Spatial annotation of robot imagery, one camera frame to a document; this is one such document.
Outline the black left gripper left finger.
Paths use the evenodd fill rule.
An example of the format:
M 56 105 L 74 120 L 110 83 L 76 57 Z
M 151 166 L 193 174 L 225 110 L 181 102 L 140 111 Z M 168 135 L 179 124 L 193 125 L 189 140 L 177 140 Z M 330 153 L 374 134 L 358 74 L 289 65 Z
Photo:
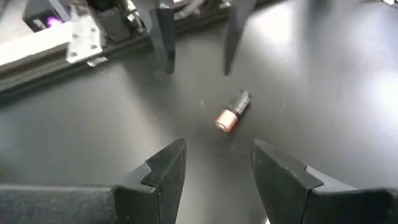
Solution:
M 116 185 L 0 184 L 0 224 L 175 224 L 186 163 L 179 138 Z

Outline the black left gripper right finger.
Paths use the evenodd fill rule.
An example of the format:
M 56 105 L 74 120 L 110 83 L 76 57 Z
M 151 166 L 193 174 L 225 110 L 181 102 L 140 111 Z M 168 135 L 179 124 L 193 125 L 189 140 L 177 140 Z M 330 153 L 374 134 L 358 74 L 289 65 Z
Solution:
M 250 160 L 271 224 L 398 224 L 398 189 L 357 189 L 258 139 Z

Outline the silver metal corner bracket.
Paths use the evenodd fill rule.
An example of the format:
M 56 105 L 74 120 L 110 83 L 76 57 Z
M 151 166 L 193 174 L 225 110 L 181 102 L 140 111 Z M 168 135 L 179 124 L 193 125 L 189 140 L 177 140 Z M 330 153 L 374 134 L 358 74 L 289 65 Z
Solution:
M 66 61 L 77 63 L 103 51 L 103 35 L 88 6 L 71 5 L 72 38 L 67 47 Z

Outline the dark grey mount block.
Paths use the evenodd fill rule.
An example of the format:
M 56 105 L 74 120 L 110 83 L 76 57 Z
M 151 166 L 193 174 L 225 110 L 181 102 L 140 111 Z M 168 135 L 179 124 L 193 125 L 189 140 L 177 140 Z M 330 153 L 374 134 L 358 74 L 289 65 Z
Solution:
M 132 11 L 121 11 L 116 7 L 99 14 L 99 21 L 106 33 L 106 38 L 112 44 L 127 41 L 139 34 L 134 19 Z

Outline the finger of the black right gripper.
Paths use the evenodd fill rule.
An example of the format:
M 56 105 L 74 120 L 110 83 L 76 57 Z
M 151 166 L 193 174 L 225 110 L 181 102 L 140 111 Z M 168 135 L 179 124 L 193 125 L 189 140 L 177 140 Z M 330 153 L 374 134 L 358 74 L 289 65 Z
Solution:
M 234 56 L 242 37 L 244 26 L 250 14 L 254 10 L 255 5 L 256 0 L 233 0 L 232 2 L 224 42 L 224 75 L 230 74 L 231 66 L 234 62 Z
M 152 27 L 149 37 L 154 46 L 155 55 L 166 74 L 175 70 L 175 21 L 171 8 L 155 8 L 150 11 Z

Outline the copper-top black AA battery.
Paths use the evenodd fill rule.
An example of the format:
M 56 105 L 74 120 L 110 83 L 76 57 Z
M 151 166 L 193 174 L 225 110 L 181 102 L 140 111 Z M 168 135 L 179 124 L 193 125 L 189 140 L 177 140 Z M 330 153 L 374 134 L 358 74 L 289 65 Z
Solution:
M 215 119 L 216 127 L 225 133 L 231 132 L 239 118 L 250 105 L 251 98 L 252 96 L 247 90 L 240 91 L 238 97 L 233 99 Z

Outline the white frame beam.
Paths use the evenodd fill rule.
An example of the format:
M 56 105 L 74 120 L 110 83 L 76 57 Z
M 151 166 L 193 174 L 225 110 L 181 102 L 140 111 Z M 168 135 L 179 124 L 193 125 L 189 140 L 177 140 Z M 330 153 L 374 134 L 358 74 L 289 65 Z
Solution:
M 72 23 L 66 22 L 2 43 L 0 44 L 0 66 L 68 43 L 71 35 Z

